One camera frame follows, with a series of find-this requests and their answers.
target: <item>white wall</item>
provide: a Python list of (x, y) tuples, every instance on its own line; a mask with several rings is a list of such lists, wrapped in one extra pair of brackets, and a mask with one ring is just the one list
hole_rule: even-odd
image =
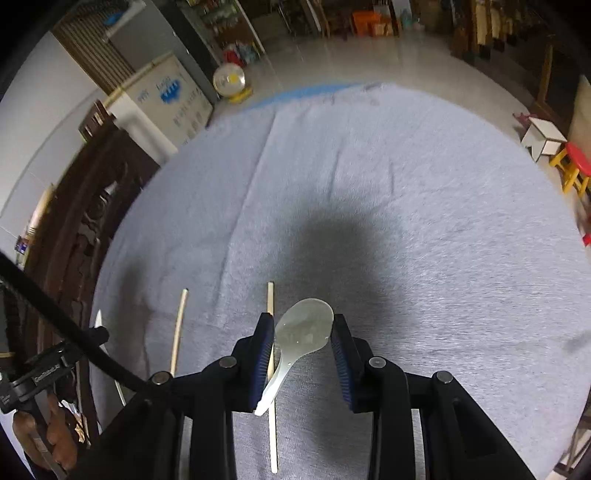
[(21, 66), (0, 102), (0, 250), (14, 257), (42, 192), (82, 147), (78, 125), (105, 94), (51, 33)]
[(14, 416), (14, 412), (7, 413), (6, 415), (0, 413), (0, 426), (4, 429), (8, 440), (12, 443), (14, 449), (17, 451), (18, 456), (21, 458), (22, 462), (25, 464), (27, 469), (31, 472), (31, 467), (25, 458), (25, 452), (23, 451), (21, 444), (18, 443), (17, 437), (14, 435), (14, 431), (12, 430), (12, 417)]

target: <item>spoon handle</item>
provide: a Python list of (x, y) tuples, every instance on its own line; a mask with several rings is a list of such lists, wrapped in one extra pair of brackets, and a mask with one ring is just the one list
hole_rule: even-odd
[(265, 387), (265, 390), (263, 390), (262, 397), (259, 400), (259, 403), (256, 405), (255, 415), (259, 417), (269, 409), (269, 406), (271, 405), (273, 400), (275, 400), (275, 397), (277, 396), (277, 393), (281, 388), (281, 384), (285, 380), (287, 372), (290, 370), (293, 364), (293, 361), (288, 362), (284, 359), (285, 356), (281, 355), (281, 358), (279, 360), (279, 366), (277, 366), (277, 370), (275, 370), (275, 373), (271, 377), (271, 380), (269, 380), (269, 383)]

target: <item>person's hand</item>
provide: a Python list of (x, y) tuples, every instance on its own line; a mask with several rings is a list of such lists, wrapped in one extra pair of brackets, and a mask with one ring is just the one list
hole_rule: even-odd
[[(66, 414), (60, 408), (57, 397), (53, 393), (47, 395), (51, 418), (47, 426), (47, 441), (53, 445), (52, 456), (65, 470), (76, 466), (78, 449), (66, 424)], [(39, 450), (35, 447), (30, 434), (37, 429), (31, 414), (18, 411), (12, 420), (12, 429), (28, 457), (38, 466), (50, 470)]]

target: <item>carved wooden panel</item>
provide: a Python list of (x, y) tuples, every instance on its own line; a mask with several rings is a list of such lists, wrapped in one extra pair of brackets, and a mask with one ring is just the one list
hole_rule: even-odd
[[(158, 170), (97, 102), (80, 126), (86, 145), (56, 187), (32, 244), (25, 272), (83, 329), (100, 267), (127, 210)], [(60, 340), (37, 312), (24, 326), (29, 356)], [(76, 390), (92, 442), (98, 437), (88, 362), (76, 369)]]

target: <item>black cable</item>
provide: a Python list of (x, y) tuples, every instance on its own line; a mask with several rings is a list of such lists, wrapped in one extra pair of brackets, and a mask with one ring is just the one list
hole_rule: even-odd
[(80, 348), (90, 362), (111, 378), (126, 388), (160, 400), (177, 411), (183, 413), (188, 411), (182, 399), (157, 385), (145, 382), (104, 353), (33, 280), (28, 278), (2, 252), (0, 252), (0, 278), (14, 294), (35, 308), (45, 320), (57, 329), (62, 337)]

